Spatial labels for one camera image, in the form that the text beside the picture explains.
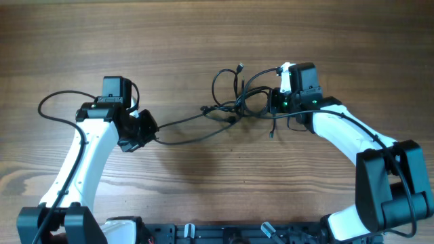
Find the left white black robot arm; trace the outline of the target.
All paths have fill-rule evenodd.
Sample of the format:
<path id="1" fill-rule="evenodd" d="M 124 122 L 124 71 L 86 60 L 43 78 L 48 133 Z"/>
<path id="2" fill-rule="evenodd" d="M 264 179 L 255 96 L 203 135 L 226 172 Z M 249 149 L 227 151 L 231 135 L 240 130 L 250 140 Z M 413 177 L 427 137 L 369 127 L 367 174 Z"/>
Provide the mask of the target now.
<path id="1" fill-rule="evenodd" d="M 22 243 L 152 243 L 140 217 L 94 215 L 96 190 L 106 161 L 118 146 L 132 153 L 155 139 L 158 126 L 132 97 L 125 77 L 103 79 L 102 93 L 76 112 L 75 137 L 62 167 L 36 207 L 23 207 L 16 226 Z"/>

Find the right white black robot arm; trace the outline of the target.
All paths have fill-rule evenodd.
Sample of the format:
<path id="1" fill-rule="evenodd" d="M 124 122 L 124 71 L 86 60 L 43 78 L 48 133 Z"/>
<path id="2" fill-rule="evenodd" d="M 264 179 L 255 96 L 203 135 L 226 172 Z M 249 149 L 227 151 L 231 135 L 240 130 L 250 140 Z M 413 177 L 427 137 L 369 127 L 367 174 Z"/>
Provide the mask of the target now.
<path id="1" fill-rule="evenodd" d="M 417 222 L 433 216 L 433 193 L 423 150 L 413 140 L 398 142 L 354 117 L 335 97 L 324 97 L 311 62 L 286 62 L 274 70 L 281 85 L 271 90 L 273 119 L 291 119 L 332 143 L 355 166 L 355 202 L 325 216 L 320 238 L 349 243 L 384 232 L 416 234 Z"/>

